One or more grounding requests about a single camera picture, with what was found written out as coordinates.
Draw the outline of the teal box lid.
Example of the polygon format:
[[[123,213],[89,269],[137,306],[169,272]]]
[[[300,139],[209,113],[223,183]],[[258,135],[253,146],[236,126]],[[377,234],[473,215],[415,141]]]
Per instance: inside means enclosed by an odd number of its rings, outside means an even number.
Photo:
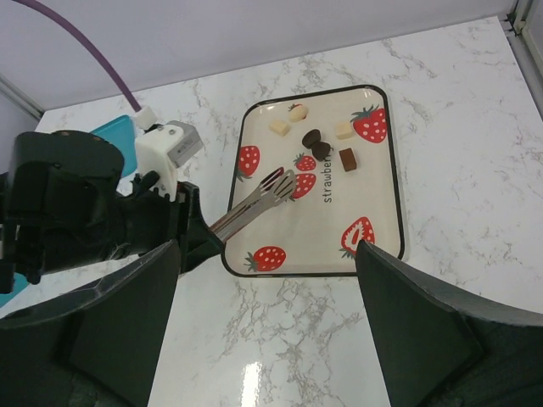
[[[92,130],[91,133],[103,138],[120,150],[124,158],[124,166],[121,173],[122,178],[129,176],[137,169],[135,151],[136,132],[132,118],[129,115],[121,115]]]

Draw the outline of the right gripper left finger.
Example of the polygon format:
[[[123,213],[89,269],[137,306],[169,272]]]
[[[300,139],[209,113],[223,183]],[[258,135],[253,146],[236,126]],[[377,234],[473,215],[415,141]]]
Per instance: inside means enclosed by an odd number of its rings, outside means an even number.
[[[165,243],[82,287],[1,319],[3,406],[145,406],[176,290]]]

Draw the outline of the metal serving tongs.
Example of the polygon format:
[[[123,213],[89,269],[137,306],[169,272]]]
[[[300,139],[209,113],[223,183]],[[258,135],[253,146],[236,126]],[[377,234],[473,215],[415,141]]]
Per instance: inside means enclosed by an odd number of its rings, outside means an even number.
[[[249,223],[289,200],[296,189],[296,176],[292,170],[279,167],[265,177],[243,201],[222,216],[210,230],[225,243]]]

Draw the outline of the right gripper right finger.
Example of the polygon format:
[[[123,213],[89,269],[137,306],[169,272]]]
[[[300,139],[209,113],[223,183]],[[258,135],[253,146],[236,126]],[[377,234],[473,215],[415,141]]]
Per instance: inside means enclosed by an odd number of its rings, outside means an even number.
[[[542,316],[359,242],[355,267],[393,406],[540,406]]]

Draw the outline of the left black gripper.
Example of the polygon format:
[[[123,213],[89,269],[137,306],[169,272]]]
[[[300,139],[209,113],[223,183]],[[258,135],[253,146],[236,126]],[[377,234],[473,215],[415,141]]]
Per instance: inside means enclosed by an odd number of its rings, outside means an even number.
[[[192,271],[221,255],[224,243],[204,220],[199,188],[178,181],[173,193],[161,196],[159,180],[156,171],[137,174],[132,193],[115,199],[114,258],[142,256],[169,241],[181,251],[180,271]]]

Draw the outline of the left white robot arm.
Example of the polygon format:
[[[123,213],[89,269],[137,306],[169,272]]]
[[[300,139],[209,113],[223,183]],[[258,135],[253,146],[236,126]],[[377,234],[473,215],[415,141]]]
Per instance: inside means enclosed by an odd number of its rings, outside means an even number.
[[[81,131],[24,132],[1,176],[1,291],[16,276],[37,284],[47,274],[145,255],[176,241],[181,272],[223,252],[206,225],[199,189],[175,182],[161,192],[157,170],[117,192],[124,159],[113,144]]]

